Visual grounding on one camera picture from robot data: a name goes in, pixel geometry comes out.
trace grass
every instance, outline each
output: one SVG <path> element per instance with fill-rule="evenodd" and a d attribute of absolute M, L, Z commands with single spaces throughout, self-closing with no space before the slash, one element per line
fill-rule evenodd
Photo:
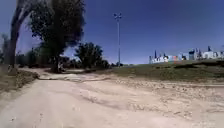
<path fill-rule="evenodd" d="M 144 77 L 157 80 L 206 82 L 224 81 L 224 61 L 180 61 L 160 64 L 142 64 L 99 71 L 103 74 Z"/>
<path fill-rule="evenodd" d="M 19 70 L 16 76 L 8 76 L 0 70 L 0 91 L 17 90 L 36 78 L 38 75 L 32 72 Z"/>

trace blue sky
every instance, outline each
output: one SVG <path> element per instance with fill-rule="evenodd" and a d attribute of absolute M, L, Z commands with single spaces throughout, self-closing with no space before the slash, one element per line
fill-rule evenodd
<path fill-rule="evenodd" d="M 0 4 L 0 33 L 9 33 L 16 0 Z M 223 0 L 85 0 L 86 25 L 83 42 L 102 46 L 104 57 L 117 61 L 117 24 L 114 13 L 122 13 L 121 59 L 123 63 L 147 63 L 157 50 L 163 54 L 206 51 L 208 45 L 224 45 Z M 27 51 L 40 41 L 32 38 L 26 23 L 17 50 Z M 74 48 L 65 55 L 72 57 Z"/>

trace grassy embankment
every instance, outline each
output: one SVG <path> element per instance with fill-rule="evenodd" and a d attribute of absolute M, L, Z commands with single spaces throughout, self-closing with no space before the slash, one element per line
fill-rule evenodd
<path fill-rule="evenodd" d="M 186 82 L 224 82 L 224 61 L 180 61 L 143 64 L 99 71 L 103 74 Z"/>
<path fill-rule="evenodd" d="M 0 69 L 0 92 L 17 90 L 36 78 L 38 78 L 36 73 L 19 70 L 16 76 L 8 76 Z"/>

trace dirt road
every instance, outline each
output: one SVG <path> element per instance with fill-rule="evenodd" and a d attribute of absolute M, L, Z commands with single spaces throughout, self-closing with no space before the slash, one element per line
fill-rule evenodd
<path fill-rule="evenodd" d="M 215 89 L 167 88 L 155 82 L 136 88 L 95 75 L 41 78 L 0 111 L 0 128 L 224 126 L 224 100 Z"/>

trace light pole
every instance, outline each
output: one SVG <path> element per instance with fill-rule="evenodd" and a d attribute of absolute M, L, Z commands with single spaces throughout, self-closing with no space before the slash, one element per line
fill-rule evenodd
<path fill-rule="evenodd" d="M 121 13 L 120 14 L 114 14 L 114 19 L 117 21 L 117 38 L 118 38 L 118 67 L 120 67 L 121 64 L 121 42 L 120 42 L 120 19 L 122 18 Z"/>

